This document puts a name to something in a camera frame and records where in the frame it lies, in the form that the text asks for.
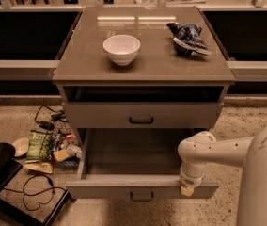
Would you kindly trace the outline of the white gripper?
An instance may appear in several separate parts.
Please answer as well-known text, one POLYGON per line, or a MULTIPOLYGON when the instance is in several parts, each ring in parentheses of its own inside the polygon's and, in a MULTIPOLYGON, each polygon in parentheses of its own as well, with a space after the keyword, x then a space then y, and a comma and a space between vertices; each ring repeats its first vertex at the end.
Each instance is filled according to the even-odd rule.
POLYGON ((194 193, 193 187, 201 184, 204 176, 204 169, 184 166, 180 167, 181 194, 185 197, 191 197, 194 193))

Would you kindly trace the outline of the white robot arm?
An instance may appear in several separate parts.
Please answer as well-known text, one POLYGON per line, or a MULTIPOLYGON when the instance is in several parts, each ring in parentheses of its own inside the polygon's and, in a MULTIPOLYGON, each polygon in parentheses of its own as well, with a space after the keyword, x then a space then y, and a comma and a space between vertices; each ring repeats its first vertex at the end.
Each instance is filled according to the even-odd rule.
POLYGON ((243 169, 237 226, 267 226, 267 127, 254 137, 218 141, 204 131, 178 146, 181 193, 200 186, 209 162, 243 169))

